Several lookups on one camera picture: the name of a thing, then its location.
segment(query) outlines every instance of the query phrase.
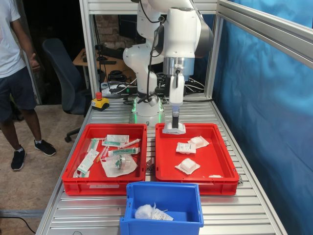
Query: blue plastic bin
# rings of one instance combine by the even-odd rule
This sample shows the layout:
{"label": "blue plastic bin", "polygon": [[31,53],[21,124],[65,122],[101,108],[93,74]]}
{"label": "blue plastic bin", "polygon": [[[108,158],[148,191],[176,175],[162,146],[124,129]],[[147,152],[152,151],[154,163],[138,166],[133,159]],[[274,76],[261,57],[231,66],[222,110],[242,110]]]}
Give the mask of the blue plastic bin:
{"label": "blue plastic bin", "polygon": [[[136,210],[150,204],[167,210],[173,221],[135,219]],[[127,184],[125,217],[120,219],[121,235],[199,235],[203,214],[197,184],[136,182]]]}

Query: white t-shirt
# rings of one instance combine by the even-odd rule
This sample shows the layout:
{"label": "white t-shirt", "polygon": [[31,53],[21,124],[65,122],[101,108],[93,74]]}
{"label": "white t-shirt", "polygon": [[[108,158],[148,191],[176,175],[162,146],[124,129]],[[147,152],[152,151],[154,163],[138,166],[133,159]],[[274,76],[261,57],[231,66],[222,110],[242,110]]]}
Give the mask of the white t-shirt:
{"label": "white t-shirt", "polygon": [[20,17],[14,0],[0,0],[0,79],[25,67],[10,29],[10,23]]}

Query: office chair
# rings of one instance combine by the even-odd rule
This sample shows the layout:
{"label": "office chair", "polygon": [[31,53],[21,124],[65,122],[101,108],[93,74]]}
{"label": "office chair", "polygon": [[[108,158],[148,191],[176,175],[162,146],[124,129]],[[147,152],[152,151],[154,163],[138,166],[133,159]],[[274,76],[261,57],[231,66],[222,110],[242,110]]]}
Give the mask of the office chair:
{"label": "office chair", "polygon": [[[52,64],[62,89],[62,109],[67,114],[87,114],[92,100],[91,91],[79,91],[83,84],[82,77],[71,61],[60,39],[51,38],[43,43],[43,49]],[[78,134],[80,128],[67,133],[66,142],[71,141],[72,135]]]}

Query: red plastic tray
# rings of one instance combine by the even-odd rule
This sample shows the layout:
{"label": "red plastic tray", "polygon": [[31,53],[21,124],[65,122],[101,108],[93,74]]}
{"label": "red plastic tray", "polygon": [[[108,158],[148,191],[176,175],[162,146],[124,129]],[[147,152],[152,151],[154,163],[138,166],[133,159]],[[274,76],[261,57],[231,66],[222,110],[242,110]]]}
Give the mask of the red plastic tray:
{"label": "red plastic tray", "polygon": [[[73,174],[85,157],[92,138],[105,138],[107,135],[129,135],[130,141],[141,139],[132,147],[140,147],[140,153],[133,155],[138,167],[128,175],[108,178],[101,165],[94,160],[88,178],[73,178]],[[104,146],[98,145],[101,152]],[[85,127],[76,148],[62,176],[65,192],[68,195],[126,195],[126,185],[145,181],[147,157],[147,126],[145,124],[89,124]]]}
{"label": "red plastic tray", "polygon": [[[156,125],[156,180],[199,184],[201,195],[234,195],[239,175],[231,160],[224,140],[215,124],[185,124],[186,134],[163,134],[164,124]],[[202,136],[209,145],[198,148],[196,154],[176,152],[178,142],[187,143],[191,138]],[[190,158],[200,165],[191,175],[175,168]],[[209,178],[221,175],[223,178]]]}

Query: brick wall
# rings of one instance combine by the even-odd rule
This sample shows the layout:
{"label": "brick wall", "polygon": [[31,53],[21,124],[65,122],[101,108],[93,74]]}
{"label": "brick wall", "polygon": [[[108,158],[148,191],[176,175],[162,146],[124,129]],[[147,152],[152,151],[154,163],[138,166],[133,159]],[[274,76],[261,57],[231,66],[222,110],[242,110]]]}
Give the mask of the brick wall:
{"label": "brick wall", "polygon": [[135,44],[133,39],[119,35],[117,15],[96,15],[96,22],[100,42],[106,47],[118,49],[119,47],[131,47]]}

